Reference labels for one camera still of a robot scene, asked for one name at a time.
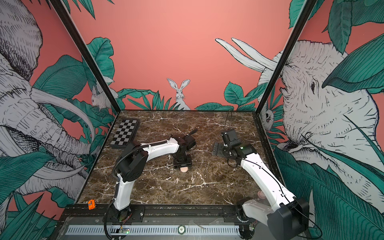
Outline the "pink earbuds charging case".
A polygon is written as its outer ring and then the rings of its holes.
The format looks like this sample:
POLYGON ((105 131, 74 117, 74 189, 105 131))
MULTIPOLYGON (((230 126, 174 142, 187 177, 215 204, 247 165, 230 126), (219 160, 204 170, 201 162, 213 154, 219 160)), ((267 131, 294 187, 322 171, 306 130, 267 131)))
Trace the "pink earbuds charging case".
POLYGON ((186 173, 188 170, 189 170, 188 167, 181 167, 181 168, 180 168, 180 171, 181 171, 182 173, 186 173))

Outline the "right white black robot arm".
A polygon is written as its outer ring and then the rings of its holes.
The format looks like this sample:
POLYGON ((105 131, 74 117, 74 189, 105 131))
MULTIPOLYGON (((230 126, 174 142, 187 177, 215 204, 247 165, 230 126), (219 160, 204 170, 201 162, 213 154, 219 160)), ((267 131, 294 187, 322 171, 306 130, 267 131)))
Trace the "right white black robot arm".
POLYGON ((268 226, 277 240, 290 240, 309 228, 309 203, 298 199, 268 169, 251 144, 242 143, 234 129, 221 133, 223 143, 215 143, 213 155, 234 160, 253 178, 269 205, 255 200, 241 204, 243 216, 268 226))

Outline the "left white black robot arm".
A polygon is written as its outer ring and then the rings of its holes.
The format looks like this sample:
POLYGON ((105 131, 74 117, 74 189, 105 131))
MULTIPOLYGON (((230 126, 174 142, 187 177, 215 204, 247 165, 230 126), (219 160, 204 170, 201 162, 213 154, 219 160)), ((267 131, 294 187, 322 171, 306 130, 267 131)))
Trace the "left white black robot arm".
POLYGON ((192 157, 188 152, 196 146, 196 140, 192 135, 197 131, 194 129, 185 136, 172 135, 166 140, 147 144, 130 142, 118 158, 112 172, 117 180, 114 208, 120 212, 130 207, 134 182, 142 175, 146 163, 152 159, 172 155, 174 168, 183 173, 187 172, 192 165, 192 157))

